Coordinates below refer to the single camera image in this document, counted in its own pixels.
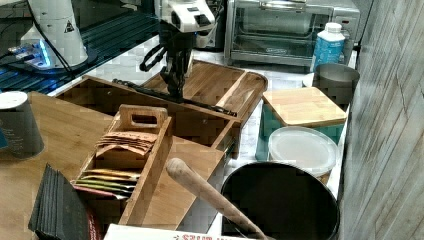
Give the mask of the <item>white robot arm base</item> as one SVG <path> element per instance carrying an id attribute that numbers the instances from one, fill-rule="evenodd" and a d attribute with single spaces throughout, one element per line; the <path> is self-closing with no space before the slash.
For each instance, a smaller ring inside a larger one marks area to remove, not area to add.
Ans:
<path id="1" fill-rule="evenodd" d="M 98 56 L 87 47 L 77 27 L 71 0 L 26 0 L 32 27 L 20 44 L 8 49 L 18 63 L 40 74 L 73 74 Z"/>

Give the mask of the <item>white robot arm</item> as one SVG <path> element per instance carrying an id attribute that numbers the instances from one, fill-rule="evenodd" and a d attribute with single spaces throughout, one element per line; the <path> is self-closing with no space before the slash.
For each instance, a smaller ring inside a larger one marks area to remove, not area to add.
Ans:
<path id="1" fill-rule="evenodd" d="M 167 53 L 160 74 L 171 96 L 181 99 L 192 49 L 205 47 L 216 27 L 206 0 L 154 0 L 160 46 Z"/>

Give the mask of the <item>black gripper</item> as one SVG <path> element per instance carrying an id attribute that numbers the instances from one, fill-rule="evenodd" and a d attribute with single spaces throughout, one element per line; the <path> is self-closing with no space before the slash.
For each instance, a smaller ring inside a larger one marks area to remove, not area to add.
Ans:
<path id="1" fill-rule="evenodd" d="M 159 28 L 160 46 L 167 52 L 166 66 L 161 69 L 163 79 L 168 78 L 168 92 L 177 99 L 183 97 L 183 87 L 189 65 L 192 49 L 196 43 L 195 33 L 180 32 L 176 27 L 165 21 L 160 22 Z"/>

